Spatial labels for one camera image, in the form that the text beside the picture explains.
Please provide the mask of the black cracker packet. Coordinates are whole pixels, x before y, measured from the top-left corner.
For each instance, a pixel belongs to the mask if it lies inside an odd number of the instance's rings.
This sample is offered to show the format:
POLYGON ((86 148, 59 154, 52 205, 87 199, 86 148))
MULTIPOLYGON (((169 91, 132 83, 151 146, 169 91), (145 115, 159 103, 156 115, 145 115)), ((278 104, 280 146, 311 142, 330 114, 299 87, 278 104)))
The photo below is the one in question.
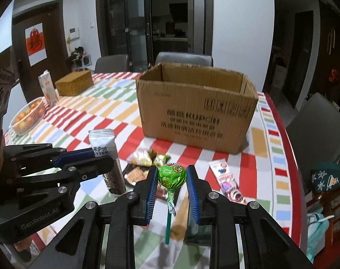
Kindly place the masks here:
MULTIPOLYGON (((123 170, 122 175, 126 185, 134 187, 139 181, 146 180, 148 172, 149 167, 147 166, 128 164, 123 170)), ((162 200, 167 200, 167 190, 160 182, 158 182, 156 197, 162 200)))

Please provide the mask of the green lollipop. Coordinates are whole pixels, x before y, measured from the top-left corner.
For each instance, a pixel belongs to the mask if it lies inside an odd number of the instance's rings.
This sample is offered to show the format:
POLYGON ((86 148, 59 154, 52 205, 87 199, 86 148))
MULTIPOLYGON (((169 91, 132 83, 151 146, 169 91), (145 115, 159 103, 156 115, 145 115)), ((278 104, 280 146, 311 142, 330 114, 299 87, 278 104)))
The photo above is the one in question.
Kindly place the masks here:
POLYGON ((175 192, 180 189, 187 179, 185 168, 177 163, 169 163, 162 166, 158 171, 158 181, 167 189, 167 223, 165 234, 165 245, 169 245, 171 234, 172 216, 176 216, 174 197, 175 192))

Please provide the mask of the white grey snack bar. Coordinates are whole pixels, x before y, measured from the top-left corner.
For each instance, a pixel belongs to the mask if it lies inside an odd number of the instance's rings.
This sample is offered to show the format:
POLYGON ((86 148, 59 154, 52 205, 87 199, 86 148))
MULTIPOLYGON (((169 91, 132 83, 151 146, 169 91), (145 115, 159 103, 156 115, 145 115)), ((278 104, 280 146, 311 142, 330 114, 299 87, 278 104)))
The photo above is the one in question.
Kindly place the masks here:
POLYGON ((116 195, 124 194, 126 192, 126 186, 122 176, 114 130, 91 130, 89 132, 89 141, 95 157, 105 159, 106 165, 103 178, 109 192, 116 195))

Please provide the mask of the pink purple snack bar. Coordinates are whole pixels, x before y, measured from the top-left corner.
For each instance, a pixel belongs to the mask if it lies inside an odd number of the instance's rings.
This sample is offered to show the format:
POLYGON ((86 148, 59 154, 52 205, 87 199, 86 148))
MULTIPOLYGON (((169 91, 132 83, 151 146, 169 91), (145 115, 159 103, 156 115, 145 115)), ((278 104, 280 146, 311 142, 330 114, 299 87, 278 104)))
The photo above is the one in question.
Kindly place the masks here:
POLYGON ((224 158, 220 160, 214 160, 209 163, 209 167, 214 174, 223 195, 232 202, 246 205, 247 201, 241 193, 238 184, 235 181, 232 172, 230 171, 227 161, 224 158))

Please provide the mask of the white yellow pastry packet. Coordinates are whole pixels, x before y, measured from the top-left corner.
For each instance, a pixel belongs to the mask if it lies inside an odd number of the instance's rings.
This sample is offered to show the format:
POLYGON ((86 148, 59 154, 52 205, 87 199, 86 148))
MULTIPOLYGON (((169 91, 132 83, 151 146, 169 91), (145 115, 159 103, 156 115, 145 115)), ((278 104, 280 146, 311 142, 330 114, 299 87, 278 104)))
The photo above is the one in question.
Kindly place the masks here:
POLYGON ((156 152, 153 149, 137 148, 129 155, 127 158, 127 163, 146 167, 155 165, 156 167, 160 168, 164 166, 170 160, 170 158, 170 155, 156 152))

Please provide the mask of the white orange carton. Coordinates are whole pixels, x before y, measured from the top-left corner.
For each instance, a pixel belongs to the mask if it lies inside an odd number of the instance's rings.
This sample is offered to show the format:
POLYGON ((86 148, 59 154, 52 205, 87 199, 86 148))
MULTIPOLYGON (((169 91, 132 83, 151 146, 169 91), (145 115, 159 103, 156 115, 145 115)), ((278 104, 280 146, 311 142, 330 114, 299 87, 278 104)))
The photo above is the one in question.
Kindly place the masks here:
POLYGON ((53 86, 50 72, 45 70, 43 74, 38 76, 38 80, 46 102, 51 106, 55 105, 59 99, 53 86))

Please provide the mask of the colourful checked tablecloth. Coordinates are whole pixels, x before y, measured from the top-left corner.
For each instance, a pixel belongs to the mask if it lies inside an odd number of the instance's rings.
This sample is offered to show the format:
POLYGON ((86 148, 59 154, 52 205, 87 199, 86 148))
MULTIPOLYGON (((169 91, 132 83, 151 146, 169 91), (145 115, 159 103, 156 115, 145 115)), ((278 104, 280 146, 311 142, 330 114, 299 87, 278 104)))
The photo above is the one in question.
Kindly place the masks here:
MULTIPOLYGON (((94 74, 94 86, 77 97, 60 97, 29 133, 18 136, 8 128, 6 145, 53 143, 55 147, 72 151, 90 147, 89 130, 110 128, 115 131, 122 169, 127 166, 127 157, 138 147, 153 149, 170 155, 170 162, 184 167, 194 165, 198 177, 221 194, 224 192, 209 163, 224 159, 245 200, 260 203, 306 252, 307 213, 302 208, 304 196, 294 153, 269 95, 258 93, 259 101, 246 134, 245 148, 239 154, 230 155, 145 137, 135 90, 135 79, 139 75, 132 72, 94 74)), ((164 244, 167 219, 164 200, 156 200, 149 226, 135 226, 136 268, 208 268, 209 248, 184 244, 187 196, 184 185, 176 204, 177 216, 171 220, 169 245, 164 244)), ((75 212, 32 236, 32 261, 85 203, 103 204, 115 199, 100 176, 81 183, 74 201, 75 212)))

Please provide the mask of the woven wicker box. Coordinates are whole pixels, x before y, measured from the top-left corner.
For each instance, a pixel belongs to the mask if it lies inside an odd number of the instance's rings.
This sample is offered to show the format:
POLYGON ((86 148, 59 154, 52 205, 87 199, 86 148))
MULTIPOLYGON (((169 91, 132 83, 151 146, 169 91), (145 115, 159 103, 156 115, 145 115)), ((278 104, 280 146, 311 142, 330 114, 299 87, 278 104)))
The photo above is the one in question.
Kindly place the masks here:
POLYGON ((94 85, 91 70, 72 72, 55 82, 60 96, 74 97, 94 85))

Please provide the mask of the brown cardboard box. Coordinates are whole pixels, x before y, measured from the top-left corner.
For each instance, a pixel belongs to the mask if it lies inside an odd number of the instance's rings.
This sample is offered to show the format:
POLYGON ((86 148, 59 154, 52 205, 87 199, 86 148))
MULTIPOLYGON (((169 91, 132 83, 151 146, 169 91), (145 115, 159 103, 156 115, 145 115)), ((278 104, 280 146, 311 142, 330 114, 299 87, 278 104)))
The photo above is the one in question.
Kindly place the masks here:
POLYGON ((146 137, 229 154, 245 149, 259 99, 240 72, 172 63, 136 79, 136 96, 146 137))

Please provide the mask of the grey chair left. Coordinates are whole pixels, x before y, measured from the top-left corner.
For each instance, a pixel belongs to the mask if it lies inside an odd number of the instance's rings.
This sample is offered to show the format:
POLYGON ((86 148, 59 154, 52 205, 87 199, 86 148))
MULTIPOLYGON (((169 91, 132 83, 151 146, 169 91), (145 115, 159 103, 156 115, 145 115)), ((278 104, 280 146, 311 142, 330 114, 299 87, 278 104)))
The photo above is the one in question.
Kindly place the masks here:
POLYGON ((126 54, 100 57, 95 64, 95 73, 128 72, 129 56, 126 54))

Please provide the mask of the dark green christmas bag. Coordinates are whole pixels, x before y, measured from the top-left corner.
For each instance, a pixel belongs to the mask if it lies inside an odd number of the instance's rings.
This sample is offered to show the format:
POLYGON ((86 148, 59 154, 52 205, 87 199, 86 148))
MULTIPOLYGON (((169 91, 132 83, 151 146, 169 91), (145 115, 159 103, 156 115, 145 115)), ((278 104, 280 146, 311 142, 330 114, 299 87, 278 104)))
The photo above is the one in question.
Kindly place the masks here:
POLYGON ((328 193, 340 189, 340 165, 319 163, 311 170, 311 187, 317 193, 328 193))

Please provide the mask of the red paper door poster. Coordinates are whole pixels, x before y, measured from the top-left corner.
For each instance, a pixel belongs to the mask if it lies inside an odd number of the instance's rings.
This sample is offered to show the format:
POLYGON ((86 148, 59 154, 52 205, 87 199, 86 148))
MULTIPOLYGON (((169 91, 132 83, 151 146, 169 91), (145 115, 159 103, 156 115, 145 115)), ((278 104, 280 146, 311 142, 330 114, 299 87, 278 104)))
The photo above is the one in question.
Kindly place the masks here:
POLYGON ((43 23, 25 29, 26 52, 30 66, 47 59, 43 23))

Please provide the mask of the grey chair right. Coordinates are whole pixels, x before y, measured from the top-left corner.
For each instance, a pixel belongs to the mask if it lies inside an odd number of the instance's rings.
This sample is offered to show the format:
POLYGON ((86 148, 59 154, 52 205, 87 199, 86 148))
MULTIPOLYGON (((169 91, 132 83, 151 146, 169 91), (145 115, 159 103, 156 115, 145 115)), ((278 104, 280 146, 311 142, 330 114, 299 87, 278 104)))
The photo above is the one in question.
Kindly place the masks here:
POLYGON ((320 93, 307 101, 286 131, 302 173, 340 156, 340 112, 320 93))

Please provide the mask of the grey chair middle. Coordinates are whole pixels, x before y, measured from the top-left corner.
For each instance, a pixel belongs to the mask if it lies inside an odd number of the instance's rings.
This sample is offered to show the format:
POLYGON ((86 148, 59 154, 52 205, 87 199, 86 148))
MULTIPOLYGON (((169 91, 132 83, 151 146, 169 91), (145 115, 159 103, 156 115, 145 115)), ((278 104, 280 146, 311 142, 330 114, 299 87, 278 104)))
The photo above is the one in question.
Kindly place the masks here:
POLYGON ((160 52, 156 57, 155 64, 160 63, 191 64, 208 67, 214 66, 211 56, 188 54, 184 52, 160 52))

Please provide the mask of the glass sliding door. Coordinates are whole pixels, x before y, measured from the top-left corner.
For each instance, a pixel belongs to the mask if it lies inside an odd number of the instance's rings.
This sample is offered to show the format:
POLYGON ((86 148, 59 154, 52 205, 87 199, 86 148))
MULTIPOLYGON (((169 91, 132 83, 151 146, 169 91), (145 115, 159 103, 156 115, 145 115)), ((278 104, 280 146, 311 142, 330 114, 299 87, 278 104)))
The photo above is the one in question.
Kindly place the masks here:
POLYGON ((212 53, 214 0, 96 0, 102 56, 126 55, 142 72, 160 52, 212 53))

